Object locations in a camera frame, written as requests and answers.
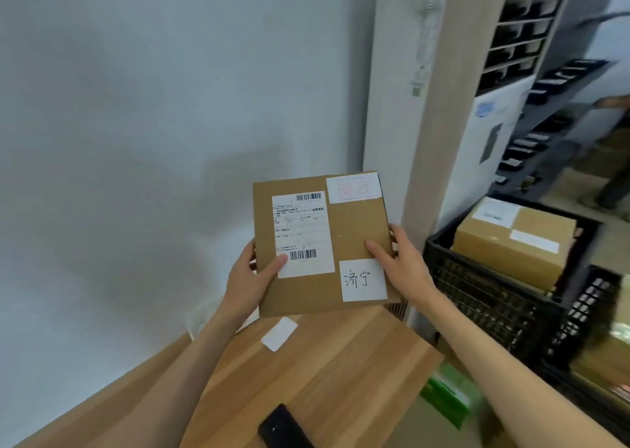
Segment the plastic crate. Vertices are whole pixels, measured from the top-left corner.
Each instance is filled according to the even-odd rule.
[[[605,396],[571,376],[569,364],[583,349],[596,323],[610,320],[621,276],[591,266],[586,283],[542,354],[538,375],[580,410],[630,446],[630,415]]]
[[[425,262],[437,288],[459,310],[516,358],[527,365],[535,364],[544,342],[555,332],[564,310],[569,309],[583,285],[588,259],[602,223],[510,195],[494,193],[490,197],[576,221],[579,235],[555,292],[546,295],[533,291],[451,251],[457,227],[474,206],[429,238],[424,251]]]

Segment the wooden table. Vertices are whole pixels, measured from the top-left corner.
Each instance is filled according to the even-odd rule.
[[[258,425],[280,403],[316,448],[381,446],[442,360],[380,306],[291,318],[298,327],[275,353],[260,339],[279,317],[234,337],[183,448],[264,448]]]

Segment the dark trousers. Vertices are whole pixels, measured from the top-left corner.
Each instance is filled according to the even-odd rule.
[[[606,209],[615,206],[630,193],[630,163],[617,176],[608,181],[595,198],[595,202]]]

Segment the black smartphone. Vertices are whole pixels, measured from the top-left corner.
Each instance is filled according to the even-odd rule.
[[[267,448],[315,448],[281,403],[258,427]]]

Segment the blue sticker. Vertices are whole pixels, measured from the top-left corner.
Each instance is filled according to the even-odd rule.
[[[483,102],[478,104],[475,115],[477,115],[479,118],[484,118],[490,115],[492,113],[492,110],[494,110],[494,102]]]

